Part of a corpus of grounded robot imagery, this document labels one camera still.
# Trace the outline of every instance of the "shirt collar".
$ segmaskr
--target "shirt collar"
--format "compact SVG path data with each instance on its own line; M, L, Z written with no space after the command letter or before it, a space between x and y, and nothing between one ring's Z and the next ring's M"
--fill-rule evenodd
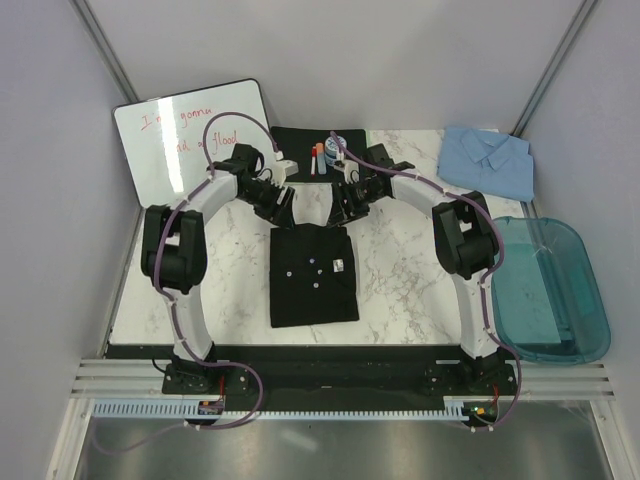
M485 158L493 170L499 170L513 156L511 137L495 132L483 132L469 129L460 143L473 163Z

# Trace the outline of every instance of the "white wall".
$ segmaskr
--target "white wall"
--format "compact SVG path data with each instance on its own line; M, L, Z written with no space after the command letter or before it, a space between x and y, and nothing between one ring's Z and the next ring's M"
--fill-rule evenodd
M582 236L612 328L605 357L640 445L640 3L606 0L526 132L542 213Z
M580 0L89 0L141 98L254 77L273 124L511 130Z
M0 15L0 477L44 478L137 212L124 103L66 0Z

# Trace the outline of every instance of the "red marker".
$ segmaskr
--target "red marker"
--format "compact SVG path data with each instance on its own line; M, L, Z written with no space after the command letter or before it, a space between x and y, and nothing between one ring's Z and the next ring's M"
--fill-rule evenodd
M313 147L311 149L311 176L315 176L316 174L316 156L317 156L318 151L316 150L316 147Z

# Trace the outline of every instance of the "teal plastic bin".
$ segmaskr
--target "teal plastic bin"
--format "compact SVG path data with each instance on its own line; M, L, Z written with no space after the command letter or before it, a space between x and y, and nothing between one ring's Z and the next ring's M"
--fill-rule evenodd
M492 279L496 331L524 360L576 365L611 344L609 323L582 239L550 218L496 220L505 261Z

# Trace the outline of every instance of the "blue shirt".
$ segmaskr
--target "blue shirt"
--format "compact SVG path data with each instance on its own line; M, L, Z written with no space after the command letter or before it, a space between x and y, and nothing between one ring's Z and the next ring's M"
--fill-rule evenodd
M447 128L438 176L458 187L521 202L533 200L529 142L506 133Z

